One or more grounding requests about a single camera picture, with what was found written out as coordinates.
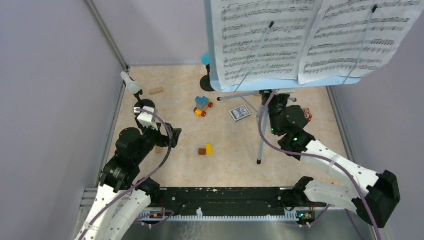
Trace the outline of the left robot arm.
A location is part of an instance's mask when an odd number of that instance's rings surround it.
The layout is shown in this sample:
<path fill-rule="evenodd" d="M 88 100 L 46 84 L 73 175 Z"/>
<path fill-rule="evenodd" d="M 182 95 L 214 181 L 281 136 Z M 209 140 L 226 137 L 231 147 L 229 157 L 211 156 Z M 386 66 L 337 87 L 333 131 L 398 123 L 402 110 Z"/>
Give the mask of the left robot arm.
<path fill-rule="evenodd" d="M 146 207 L 160 202 L 160 193 L 151 176 L 134 184 L 140 174 L 140 164 L 155 147 L 166 148 L 161 164 L 167 161 L 171 149 L 178 144 L 182 129 L 161 124 L 139 125 L 121 131 L 115 143 L 114 156 L 105 165 L 97 194 L 89 214 L 76 236 L 77 240 L 120 240 Z"/>

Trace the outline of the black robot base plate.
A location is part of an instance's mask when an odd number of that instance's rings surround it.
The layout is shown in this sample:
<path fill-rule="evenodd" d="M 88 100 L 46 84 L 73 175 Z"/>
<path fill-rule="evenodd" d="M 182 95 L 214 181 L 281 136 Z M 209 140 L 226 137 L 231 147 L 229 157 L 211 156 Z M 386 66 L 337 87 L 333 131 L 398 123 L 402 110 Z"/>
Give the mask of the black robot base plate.
<path fill-rule="evenodd" d="M 287 187 L 157 187 L 147 192 L 150 206 L 172 210 L 176 217 L 282 216 L 290 210 L 325 207 Z"/>

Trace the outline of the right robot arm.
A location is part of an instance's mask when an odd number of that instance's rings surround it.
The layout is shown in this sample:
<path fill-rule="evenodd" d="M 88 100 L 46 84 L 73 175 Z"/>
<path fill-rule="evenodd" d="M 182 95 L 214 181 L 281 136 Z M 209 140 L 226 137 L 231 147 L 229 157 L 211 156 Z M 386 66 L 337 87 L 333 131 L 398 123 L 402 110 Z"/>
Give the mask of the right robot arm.
<path fill-rule="evenodd" d="M 339 181 L 333 185 L 304 176 L 293 188 L 293 200 L 299 206 L 320 202 L 356 213 L 364 222 L 383 229 L 401 200 L 397 176 L 389 170 L 367 169 L 332 151 L 304 130 L 309 123 L 299 105 L 288 105 L 288 93 L 261 90 L 259 120 L 269 116 L 271 133 L 280 137 L 277 145 L 259 134 L 274 150 L 325 172 Z"/>

